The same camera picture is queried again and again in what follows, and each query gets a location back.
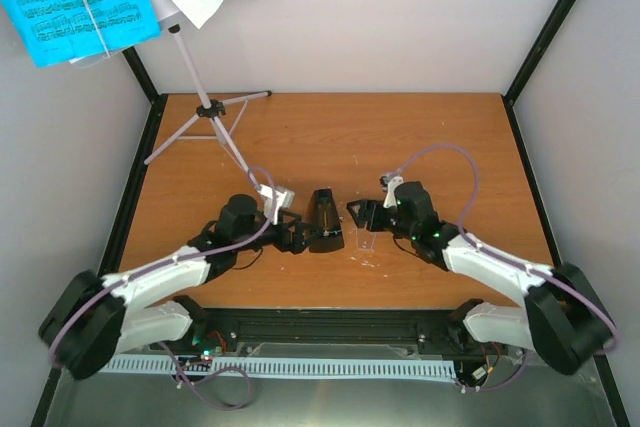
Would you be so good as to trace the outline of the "black metronome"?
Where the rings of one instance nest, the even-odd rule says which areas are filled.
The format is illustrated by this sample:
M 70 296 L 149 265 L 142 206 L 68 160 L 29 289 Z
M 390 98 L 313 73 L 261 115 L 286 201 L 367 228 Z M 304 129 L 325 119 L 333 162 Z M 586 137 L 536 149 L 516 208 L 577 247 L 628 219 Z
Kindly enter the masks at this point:
M 309 251 L 331 253 L 344 248 L 340 216 L 330 188 L 313 192 L 307 209 L 307 222 L 312 226 Z

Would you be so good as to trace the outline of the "clear plastic metronome cover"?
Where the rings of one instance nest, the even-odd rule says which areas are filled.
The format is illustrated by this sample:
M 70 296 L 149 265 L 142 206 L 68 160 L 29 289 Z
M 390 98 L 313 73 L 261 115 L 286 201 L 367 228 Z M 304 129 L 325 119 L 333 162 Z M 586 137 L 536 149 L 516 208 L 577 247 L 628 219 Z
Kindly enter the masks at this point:
M 373 252 L 378 237 L 377 232 L 370 232 L 366 229 L 355 230 L 356 247 L 359 251 Z

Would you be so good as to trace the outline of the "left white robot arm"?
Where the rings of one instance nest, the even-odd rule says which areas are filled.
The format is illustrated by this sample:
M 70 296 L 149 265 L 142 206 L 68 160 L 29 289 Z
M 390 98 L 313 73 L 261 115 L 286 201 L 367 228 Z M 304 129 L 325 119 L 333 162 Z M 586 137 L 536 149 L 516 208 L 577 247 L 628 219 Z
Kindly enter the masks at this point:
M 236 194 L 217 219 L 174 253 L 155 262 L 102 277 L 75 275 L 38 330 L 51 363 L 83 380 L 113 356 L 148 344 L 176 340 L 201 347 L 208 325 L 172 294 L 206 284 L 231 270 L 239 253 L 273 246 L 299 254 L 323 235 L 319 223 L 285 209 L 260 210 Z

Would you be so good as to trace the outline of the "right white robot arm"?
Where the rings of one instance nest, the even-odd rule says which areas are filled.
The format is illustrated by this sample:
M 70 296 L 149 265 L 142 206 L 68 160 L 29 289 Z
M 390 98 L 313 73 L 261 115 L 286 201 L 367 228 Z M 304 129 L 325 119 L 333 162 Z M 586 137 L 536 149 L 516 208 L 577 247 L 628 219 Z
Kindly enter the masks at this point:
M 613 345 L 615 325 L 577 266 L 529 263 L 482 243 L 440 219 L 420 182 L 387 187 L 384 199 L 351 201 L 347 209 L 358 227 L 405 239 L 424 262 L 512 301 L 510 307 L 486 301 L 462 306 L 462 329 L 474 341 L 533 351 L 563 375 Z

